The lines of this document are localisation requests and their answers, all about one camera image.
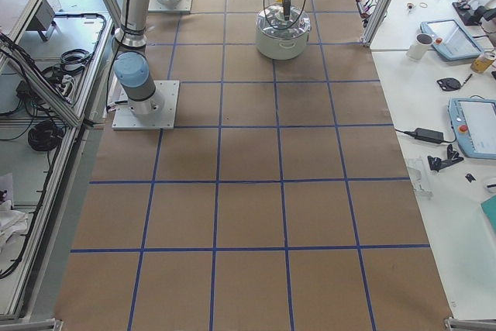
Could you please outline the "white paper cup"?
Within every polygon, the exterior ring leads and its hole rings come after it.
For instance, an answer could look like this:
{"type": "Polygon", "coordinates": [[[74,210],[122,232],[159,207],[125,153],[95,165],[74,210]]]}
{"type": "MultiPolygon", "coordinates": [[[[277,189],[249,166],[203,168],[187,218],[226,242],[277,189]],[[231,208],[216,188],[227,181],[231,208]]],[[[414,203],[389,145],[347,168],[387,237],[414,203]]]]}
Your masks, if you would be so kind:
{"type": "Polygon", "coordinates": [[[408,48],[406,56],[412,60],[421,60],[427,50],[431,47],[433,38],[427,33],[416,35],[412,45],[408,48]]]}

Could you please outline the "black bracket parts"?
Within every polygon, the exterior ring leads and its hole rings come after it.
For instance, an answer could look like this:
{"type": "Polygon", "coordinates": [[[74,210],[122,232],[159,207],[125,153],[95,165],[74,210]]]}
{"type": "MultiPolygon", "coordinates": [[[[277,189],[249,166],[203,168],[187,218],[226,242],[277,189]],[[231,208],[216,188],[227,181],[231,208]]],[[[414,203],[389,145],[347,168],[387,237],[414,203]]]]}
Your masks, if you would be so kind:
{"type": "Polygon", "coordinates": [[[450,144],[446,148],[445,159],[441,159],[440,157],[427,156],[427,161],[429,164],[429,169],[431,171],[439,172],[442,169],[451,167],[454,164],[458,164],[464,161],[464,157],[461,157],[460,153],[453,148],[452,144],[450,144]]]}

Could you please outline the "teal notebook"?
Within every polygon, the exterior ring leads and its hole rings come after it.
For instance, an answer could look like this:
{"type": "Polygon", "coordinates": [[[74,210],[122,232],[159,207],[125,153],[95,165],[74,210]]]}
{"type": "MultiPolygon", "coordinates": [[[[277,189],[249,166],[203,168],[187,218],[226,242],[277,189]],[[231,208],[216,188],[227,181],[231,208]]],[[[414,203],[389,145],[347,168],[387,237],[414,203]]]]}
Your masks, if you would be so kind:
{"type": "Polygon", "coordinates": [[[481,203],[481,208],[491,226],[494,233],[496,233],[496,196],[492,196],[486,201],[481,203]]]}

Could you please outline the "blue teach pendant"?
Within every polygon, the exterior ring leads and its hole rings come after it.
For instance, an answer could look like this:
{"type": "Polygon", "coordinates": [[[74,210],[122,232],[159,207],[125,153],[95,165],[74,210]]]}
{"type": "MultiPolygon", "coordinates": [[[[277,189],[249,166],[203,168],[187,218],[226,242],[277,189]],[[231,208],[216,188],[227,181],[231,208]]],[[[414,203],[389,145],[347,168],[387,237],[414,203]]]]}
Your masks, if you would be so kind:
{"type": "Polygon", "coordinates": [[[471,158],[495,159],[495,100],[452,98],[448,113],[456,141],[471,158]]]}
{"type": "Polygon", "coordinates": [[[440,43],[434,42],[433,48],[445,60],[468,60],[479,57],[484,52],[482,46],[458,20],[424,21],[420,23],[420,30],[431,35],[434,40],[442,40],[440,43]]]}

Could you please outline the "lower blue teach pendant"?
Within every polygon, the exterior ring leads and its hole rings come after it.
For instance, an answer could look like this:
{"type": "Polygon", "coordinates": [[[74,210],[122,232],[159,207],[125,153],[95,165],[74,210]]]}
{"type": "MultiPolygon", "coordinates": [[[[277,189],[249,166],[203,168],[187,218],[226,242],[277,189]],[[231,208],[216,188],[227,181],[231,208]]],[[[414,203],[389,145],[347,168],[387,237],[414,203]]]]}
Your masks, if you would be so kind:
{"type": "Polygon", "coordinates": [[[448,113],[456,141],[471,158],[495,159],[495,100],[452,98],[448,113]]]}

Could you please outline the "black pen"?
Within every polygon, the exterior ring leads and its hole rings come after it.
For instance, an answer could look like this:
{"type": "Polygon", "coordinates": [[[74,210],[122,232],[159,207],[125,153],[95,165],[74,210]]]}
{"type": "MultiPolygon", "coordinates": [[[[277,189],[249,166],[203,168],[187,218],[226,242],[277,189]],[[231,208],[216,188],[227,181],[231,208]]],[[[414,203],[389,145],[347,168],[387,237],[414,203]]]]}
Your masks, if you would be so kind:
{"type": "Polygon", "coordinates": [[[463,87],[463,86],[464,86],[464,85],[465,85],[465,84],[466,84],[466,83],[467,83],[467,82],[468,82],[468,81],[469,81],[472,77],[473,77],[473,74],[472,74],[472,73],[471,73],[471,74],[469,74],[469,75],[467,76],[467,78],[463,81],[463,83],[462,83],[462,85],[461,85],[461,86],[463,87]]]}

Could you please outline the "black round pouch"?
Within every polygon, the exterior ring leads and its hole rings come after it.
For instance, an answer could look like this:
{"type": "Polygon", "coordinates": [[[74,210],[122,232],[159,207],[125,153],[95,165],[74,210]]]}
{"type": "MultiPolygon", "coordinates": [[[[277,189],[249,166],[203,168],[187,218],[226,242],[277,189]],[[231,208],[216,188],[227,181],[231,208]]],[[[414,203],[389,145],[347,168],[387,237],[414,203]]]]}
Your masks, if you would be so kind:
{"type": "Polygon", "coordinates": [[[455,78],[441,78],[436,83],[442,91],[458,91],[462,87],[460,81],[455,78]]]}

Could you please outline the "pale green cooking pot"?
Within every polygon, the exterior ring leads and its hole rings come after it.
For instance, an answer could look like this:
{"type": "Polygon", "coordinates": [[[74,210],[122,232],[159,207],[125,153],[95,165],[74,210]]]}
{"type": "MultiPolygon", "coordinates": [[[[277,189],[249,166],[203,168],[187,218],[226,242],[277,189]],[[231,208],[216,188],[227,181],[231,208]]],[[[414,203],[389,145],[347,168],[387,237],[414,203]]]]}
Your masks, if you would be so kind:
{"type": "Polygon", "coordinates": [[[256,46],[261,54],[272,60],[290,60],[305,50],[310,32],[297,38],[280,40],[264,35],[256,25],[256,46]]]}

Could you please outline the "grey metal box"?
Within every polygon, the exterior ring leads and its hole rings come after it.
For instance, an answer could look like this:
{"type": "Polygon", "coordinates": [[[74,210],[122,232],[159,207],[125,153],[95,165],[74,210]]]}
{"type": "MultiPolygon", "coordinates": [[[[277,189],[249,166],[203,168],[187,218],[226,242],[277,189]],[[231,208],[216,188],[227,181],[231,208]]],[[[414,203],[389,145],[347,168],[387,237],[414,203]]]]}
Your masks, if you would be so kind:
{"type": "Polygon", "coordinates": [[[47,42],[55,30],[55,11],[47,0],[42,0],[40,6],[31,18],[26,30],[38,32],[41,40],[47,42]]]}

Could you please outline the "brown paper table mat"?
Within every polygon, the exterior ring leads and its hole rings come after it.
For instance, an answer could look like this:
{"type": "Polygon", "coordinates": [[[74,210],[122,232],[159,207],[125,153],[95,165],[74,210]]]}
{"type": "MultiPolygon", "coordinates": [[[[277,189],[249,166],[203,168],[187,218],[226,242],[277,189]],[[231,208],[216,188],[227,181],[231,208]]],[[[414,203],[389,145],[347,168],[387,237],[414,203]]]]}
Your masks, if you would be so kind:
{"type": "Polygon", "coordinates": [[[293,0],[293,60],[255,47],[262,0],[153,14],[175,127],[99,145],[55,307],[66,330],[441,330],[450,315],[354,0],[293,0]]]}

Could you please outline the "upper blue teach pendant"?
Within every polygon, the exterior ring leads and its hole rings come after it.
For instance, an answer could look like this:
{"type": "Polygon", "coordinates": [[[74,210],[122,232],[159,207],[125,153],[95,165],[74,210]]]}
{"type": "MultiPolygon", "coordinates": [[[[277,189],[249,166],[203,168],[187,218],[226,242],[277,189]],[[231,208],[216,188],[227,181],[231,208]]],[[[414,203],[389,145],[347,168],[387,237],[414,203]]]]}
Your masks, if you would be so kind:
{"type": "Polygon", "coordinates": [[[434,40],[442,40],[440,43],[434,42],[433,48],[445,60],[468,60],[479,57],[484,52],[482,46],[458,20],[424,21],[420,23],[420,30],[431,35],[434,40]]]}

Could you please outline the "clear plastic holder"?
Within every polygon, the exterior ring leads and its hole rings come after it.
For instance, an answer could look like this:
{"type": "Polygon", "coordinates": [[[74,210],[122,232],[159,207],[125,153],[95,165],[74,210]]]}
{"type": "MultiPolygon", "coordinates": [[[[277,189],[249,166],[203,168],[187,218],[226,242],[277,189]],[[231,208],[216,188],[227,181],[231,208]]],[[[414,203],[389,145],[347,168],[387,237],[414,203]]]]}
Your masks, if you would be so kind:
{"type": "Polygon", "coordinates": [[[433,193],[422,158],[405,158],[405,164],[415,194],[419,197],[430,199],[433,193]]]}

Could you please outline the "black power adapter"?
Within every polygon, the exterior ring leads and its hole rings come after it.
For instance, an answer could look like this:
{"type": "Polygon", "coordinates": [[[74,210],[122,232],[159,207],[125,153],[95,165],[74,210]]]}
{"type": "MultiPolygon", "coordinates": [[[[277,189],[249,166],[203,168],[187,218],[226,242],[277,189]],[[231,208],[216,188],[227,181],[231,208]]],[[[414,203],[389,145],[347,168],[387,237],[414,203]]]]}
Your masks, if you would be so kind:
{"type": "Polygon", "coordinates": [[[423,142],[441,144],[444,142],[444,134],[432,129],[416,128],[414,138],[423,142]]]}

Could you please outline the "glass pot lid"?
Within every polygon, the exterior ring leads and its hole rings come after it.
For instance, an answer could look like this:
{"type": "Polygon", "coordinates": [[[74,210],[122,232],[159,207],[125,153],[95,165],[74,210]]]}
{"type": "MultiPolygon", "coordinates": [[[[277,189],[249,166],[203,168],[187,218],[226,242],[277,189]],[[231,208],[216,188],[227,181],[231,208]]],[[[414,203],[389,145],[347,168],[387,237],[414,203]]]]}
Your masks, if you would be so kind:
{"type": "Polygon", "coordinates": [[[293,39],[311,31],[311,21],[308,14],[291,6],[289,19],[284,18],[284,7],[280,4],[267,6],[260,11],[256,20],[257,29],[264,35],[275,39],[293,39]]]}

